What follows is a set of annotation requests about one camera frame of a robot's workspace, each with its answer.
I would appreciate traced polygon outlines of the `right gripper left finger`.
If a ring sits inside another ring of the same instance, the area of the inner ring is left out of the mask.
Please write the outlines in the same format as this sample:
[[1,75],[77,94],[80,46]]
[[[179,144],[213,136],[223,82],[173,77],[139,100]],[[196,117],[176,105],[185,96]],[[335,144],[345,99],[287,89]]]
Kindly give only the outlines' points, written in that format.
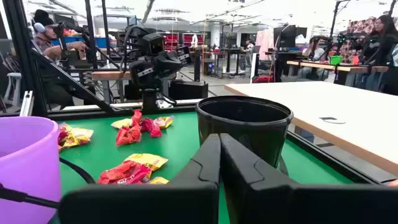
[[221,141],[211,134],[167,184],[90,184],[60,202],[61,224],[217,224]]

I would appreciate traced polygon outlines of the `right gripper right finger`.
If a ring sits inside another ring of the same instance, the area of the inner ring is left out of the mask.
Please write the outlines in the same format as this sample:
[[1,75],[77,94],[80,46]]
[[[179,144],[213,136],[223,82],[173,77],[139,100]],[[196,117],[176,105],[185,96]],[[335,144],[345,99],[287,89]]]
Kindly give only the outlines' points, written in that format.
[[229,134],[221,178],[231,224],[398,224],[398,188],[300,184]]

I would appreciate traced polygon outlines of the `wooden workbench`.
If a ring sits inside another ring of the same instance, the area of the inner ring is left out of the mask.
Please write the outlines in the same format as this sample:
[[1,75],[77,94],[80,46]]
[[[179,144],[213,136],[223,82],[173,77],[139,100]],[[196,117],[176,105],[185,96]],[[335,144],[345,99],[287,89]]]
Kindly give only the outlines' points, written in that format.
[[111,85],[110,81],[114,81],[114,84],[118,86],[119,99],[121,103],[124,103],[124,85],[123,81],[130,80],[131,75],[129,72],[121,73],[119,70],[111,71],[110,69],[95,71],[92,73],[92,77],[95,80],[99,80],[103,86],[104,101],[111,103]]

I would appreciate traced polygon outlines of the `black equipment box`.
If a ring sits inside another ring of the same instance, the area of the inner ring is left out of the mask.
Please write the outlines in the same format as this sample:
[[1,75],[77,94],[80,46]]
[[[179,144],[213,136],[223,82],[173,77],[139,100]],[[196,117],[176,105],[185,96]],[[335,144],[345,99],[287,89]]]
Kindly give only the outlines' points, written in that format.
[[170,82],[169,97],[174,100],[203,99],[208,97],[208,84],[205,82]]

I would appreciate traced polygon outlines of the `black jack-o-lantern bucket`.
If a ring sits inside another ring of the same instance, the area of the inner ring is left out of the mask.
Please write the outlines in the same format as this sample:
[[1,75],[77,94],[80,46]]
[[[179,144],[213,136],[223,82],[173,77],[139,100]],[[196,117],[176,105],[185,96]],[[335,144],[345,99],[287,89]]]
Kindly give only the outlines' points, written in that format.
[[281,157],[294,118],[288,107],[262,98],[226,95],[201,100],[195,110],[200,142],[210,134],[227,133],[271,166],[288,173]]

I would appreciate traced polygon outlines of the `blue plastic bin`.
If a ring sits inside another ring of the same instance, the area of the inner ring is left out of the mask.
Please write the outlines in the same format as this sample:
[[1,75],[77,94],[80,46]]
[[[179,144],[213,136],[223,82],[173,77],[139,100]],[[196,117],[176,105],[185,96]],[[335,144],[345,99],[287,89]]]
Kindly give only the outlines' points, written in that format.
[[[82,37],[64,37],[65,43],[70,43],[70,42],[83,42],[84,39]],[[58,39],[52,41],[53,45],[60,45],[60,42]]]

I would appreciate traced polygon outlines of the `round grey desk grommet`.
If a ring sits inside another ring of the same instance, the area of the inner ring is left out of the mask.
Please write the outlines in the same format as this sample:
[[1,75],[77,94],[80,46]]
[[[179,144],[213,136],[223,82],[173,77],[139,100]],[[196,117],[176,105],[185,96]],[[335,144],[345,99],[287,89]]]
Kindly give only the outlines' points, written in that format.
[[320,119],[326,123],[331,123],[331,124],[345,124],[346,121],[337,119],[334,117],[320,117]]

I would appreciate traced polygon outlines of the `person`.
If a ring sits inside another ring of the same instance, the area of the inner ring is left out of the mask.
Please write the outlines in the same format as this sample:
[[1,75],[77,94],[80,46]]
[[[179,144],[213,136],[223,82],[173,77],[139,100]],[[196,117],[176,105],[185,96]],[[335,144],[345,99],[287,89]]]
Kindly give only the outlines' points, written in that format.
[[[312,37],[307,48],[303,49],[302,55],[309,60],[319,61],[324,54],[324,50],[319,47],[319,39]],[[325,74],[323,68],[303,67],[301,77],[309,80],[324,80]]]
[[[57,38],[56,33],[52,29],[52,25],[54,24],[53,20],[49,18],[47,12],[38,9],[34,14],[34,22],[42,24],[45,28],[43,32],[34,29],[35,43],[45,56],[49,57],[54,62],[59,61],[61,59],[62,49],[59,45],[52,44],[52,41]],[[74,97],[83,100],[84,105],[91,104],[89,99],[84,98],[79,92],[76,92],[72,87],[62,82],[56,73],[46,70],[41,66],[40,75],[42,77],[43,92],[47,103],[59,105],[61,110],[66,106],[74,106]]]
[[398,96],[398,30],[391,16],[383,15],[376,19],[374,31],[366,38],[360,59],[365,65],[387,67],[378,90]]

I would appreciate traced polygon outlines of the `light wooden desk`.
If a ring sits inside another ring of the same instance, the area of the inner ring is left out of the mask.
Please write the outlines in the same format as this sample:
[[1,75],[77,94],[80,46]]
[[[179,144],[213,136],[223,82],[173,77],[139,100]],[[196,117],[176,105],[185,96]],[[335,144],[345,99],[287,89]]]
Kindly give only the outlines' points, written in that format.
[[398,96],[329,82],[228,84],[225,89],[288,107],[297,127],[398,176]]

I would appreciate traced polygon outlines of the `white stool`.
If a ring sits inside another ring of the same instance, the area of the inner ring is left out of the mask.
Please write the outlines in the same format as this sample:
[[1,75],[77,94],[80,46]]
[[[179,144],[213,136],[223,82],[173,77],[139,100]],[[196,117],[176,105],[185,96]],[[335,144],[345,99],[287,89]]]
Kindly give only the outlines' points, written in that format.
[[7,74],[8,85],[4,95],[4,101],[12,106],[20,106],[21,100],[21,73],[11,72]]

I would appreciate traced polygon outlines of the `pink cloth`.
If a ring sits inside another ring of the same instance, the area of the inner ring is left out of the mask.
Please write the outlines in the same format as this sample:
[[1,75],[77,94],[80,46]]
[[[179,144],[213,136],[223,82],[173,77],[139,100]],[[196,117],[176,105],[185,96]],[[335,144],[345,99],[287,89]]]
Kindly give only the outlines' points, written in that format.
[[272,29],[264,29],[257,32],[256,46],[260,46],[259,60],[271,60],[266,54],[269,49],[274,48],[274,31]]

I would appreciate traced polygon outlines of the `purple plastic bucket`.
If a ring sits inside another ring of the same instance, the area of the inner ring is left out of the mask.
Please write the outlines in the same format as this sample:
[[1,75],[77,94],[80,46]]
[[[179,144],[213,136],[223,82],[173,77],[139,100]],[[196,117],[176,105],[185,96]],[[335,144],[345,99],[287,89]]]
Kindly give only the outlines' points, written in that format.
[[0,224],[95,224],[89,209],[70,200],[61,208],[60,166],[86,183],[93,178],[62,159],[58,124],[35,116],[0,118]]

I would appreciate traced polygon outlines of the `long wooden table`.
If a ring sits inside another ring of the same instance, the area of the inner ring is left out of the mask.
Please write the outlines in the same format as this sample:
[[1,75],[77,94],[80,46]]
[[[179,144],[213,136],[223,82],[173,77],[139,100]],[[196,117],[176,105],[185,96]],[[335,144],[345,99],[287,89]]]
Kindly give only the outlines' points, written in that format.
[[386,66],[365,66],[342,63],[330,65],[320,62],[310,62],[306,60],[287,61],[289,66],[288,77],[299,77],[298,70],[301,68],[320,68],[325,72],[329,71],[330,78],[334,84],[363,88],[365,90],[378,91],[382,76],[389,70]]

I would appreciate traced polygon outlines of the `black background monitor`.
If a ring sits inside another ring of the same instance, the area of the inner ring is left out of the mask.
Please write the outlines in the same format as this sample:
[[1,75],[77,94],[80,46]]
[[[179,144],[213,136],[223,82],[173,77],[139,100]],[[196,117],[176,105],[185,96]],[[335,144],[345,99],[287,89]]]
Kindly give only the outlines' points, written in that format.
[[274,46],[275,47],[295,47],[296,44],[301,40],[298,36],[302,36],[305,40],[307,36],[307,27],[297,27],[296,25],[287,25],[283,27],[276,27],[273,29],[274,32]]

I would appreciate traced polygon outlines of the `black aluminium table frame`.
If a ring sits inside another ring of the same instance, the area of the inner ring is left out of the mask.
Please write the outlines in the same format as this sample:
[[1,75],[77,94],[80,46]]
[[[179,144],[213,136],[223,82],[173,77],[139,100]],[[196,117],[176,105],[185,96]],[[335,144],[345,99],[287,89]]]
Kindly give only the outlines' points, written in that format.
[[[139,103],[129,103],[126,105],[117,104],[115,106],[111,106],[94,97],[92,92],[83,88],[83,86],[77,83],[70,75],[65,73],[61,68],[45,57],[39,49],[34,48],[35,43],[31,41],[30,34],[28,34],[22,0],[2,0],[2,2],[5,8],[7,22],[11,29],[12,41],[16,50],[17,59],[26,81],[26,87],[33,90],[32,109],[34,116],[45,117],[54,121],[69,121],[76,119],[83,121],[84,119],[105,119],[132,115],[135,109],[141,107]],[[48,111],[45,105],[41,84],[42,80],[38,67],[39,64],[48,66],[49,69],[57,72],[62,78],[64,78],[67,84],[86,94],[91,101],[95,102],[96,108],[90,105],[89,108],[83,109],[73,107],[71,110]],[[373,179],[364,172],[357,170],[355,167],[325,152],[317,145],[308,142],[298,134],[287,131],[287,139],[292,144],[300,147],[307,154],[312,155],[313,158],[317,159],[325,166],[339,172],[341,175],[355,183],[380,184],[380,181]]]

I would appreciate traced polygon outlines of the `silver frame bracket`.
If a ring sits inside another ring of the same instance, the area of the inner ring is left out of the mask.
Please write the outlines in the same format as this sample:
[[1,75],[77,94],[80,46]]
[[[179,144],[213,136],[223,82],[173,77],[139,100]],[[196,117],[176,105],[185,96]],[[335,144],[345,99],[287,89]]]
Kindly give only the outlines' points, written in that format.
[[25,91],[19,116],[31,116],[34,107],[33,91]]

